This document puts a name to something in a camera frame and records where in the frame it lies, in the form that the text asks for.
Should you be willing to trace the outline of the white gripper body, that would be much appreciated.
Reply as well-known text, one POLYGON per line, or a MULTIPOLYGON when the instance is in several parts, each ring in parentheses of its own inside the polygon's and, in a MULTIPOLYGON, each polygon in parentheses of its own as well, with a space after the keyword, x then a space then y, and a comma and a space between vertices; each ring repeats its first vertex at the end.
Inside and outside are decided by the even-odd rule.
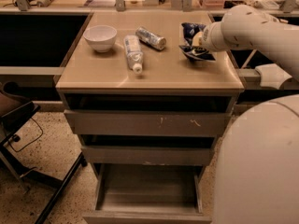
POLYGON ((222 33, 221 24, 219 22, 213 22, 204 28, 200 38, 200 43, 203 48, 211 51, 220 51, 221 41, 222 33))

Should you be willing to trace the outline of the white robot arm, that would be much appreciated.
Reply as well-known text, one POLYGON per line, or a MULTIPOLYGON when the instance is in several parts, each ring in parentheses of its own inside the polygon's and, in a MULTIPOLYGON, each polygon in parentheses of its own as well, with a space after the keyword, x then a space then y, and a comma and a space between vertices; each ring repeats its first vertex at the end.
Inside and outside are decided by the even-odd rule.
MULTIPOLYGON (((230 8, 205 27, 209 51, 256 49, 299 78, 299 29, 254 7, 230 8)), ((299 95, 260 103, 224 135, 211 224, 299 224, 299 95)))

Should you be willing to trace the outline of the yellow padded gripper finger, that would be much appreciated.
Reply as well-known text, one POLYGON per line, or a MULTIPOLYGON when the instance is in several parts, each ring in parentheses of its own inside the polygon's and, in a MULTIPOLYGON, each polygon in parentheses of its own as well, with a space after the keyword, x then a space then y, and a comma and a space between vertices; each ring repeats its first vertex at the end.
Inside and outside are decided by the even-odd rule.
POLYGON ((201 47, 202 46, 202 42, 201 42, 201 38, 202 38, 203 33, 202 32, 198 32, 192 39, 192 46, 193 47, 201 47))

